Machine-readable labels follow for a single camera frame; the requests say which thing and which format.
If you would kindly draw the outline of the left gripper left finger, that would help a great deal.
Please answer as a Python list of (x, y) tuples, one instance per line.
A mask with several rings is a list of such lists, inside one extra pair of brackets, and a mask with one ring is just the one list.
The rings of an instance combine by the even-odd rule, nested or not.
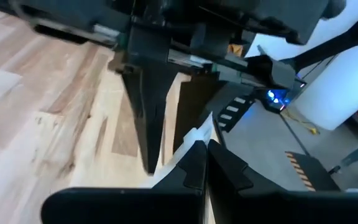
[(203, 224), (207, 147), (196, 141), (150, 189), (68, 188), (49, 196), (42, 224)]

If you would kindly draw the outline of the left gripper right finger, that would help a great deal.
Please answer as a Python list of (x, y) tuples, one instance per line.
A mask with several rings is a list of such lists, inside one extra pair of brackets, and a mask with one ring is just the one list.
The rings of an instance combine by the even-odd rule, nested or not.
[(214, 140), (208, 185), (216, 224), (358, 224), (358, 193), (286, 190)]

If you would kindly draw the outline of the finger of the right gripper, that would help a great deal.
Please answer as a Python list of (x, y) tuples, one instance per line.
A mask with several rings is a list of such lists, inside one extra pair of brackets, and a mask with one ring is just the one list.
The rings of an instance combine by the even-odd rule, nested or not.
[(173, 152), (177, 151), (183, 143), (183, 137), (191, 128), (199, 128), (202, 125), (211, 111), (207, 109), (207, 104), (225, 83), (212, 78), (194, 78), (181, 83)]
[(143, 167), (148, 174), (156, 170), (162, 140), (166, 99), (178, 73), (171, 65), (125, 65), (122, 72), (134, 115)]

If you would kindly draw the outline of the clear plastic zip bag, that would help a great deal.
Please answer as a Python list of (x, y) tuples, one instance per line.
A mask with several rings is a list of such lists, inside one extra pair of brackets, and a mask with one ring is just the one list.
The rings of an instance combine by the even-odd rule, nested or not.
[(148, 177), (147, 180), (140, 185), (140, 188), (151, 189), (156, 186), (164, 177), (171, 173), (196, 141), (202, 141), (203, 144), (207, 146), (211, 140), (213, 126), (213, 113), (210, 112), (199, 128), (190, 129), (183, 137), (183, 143), (173, 154), (169, 162), (157, 170), (152, 177)]

